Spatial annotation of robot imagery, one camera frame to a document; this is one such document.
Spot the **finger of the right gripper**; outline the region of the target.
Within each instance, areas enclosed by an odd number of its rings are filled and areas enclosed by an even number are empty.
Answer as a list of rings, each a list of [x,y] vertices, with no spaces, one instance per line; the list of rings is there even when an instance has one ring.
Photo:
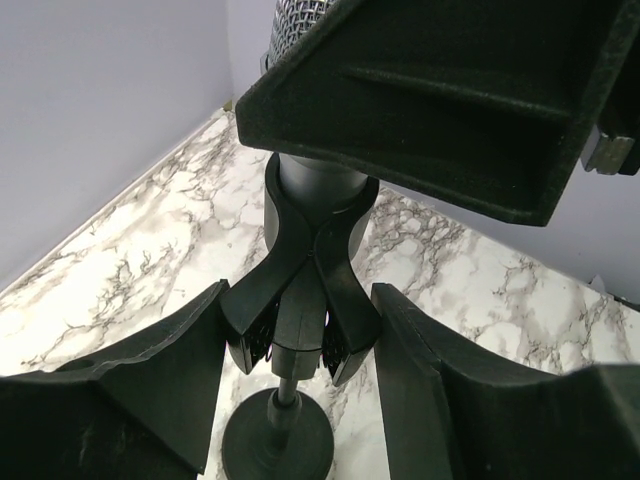
[[[238,101],[239,138],[544,226],[638,33],[635,1],[338,1]]]

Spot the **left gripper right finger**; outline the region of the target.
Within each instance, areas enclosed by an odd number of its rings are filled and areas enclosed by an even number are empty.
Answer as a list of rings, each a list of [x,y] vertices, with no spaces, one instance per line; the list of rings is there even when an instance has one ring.
[[[376,284],[375,347],[394,479],[635,479],[639,369],[565,375],[499,356]]]

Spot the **silver mic clip stand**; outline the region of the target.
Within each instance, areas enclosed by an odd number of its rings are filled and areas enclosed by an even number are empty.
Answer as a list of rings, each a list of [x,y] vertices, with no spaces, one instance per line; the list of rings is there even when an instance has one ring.
[[[376,179],[273,154],[265,171],[267,256],[221,300],[227,343],[250,373],[269,359],[279,385],[244,400],[223,434],[230,479],[323,479],[334,437],[321,406],[298,385],[325,368],[348,382],[382,320],[357,279],[355,256],[379,193]]]

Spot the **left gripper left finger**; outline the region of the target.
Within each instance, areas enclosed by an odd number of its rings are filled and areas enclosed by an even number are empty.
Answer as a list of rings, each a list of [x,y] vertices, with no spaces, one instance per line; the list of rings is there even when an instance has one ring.
[[[153,325],[52,372],[1,380],[4,479],[195,479],[225,354],[225,280]]]

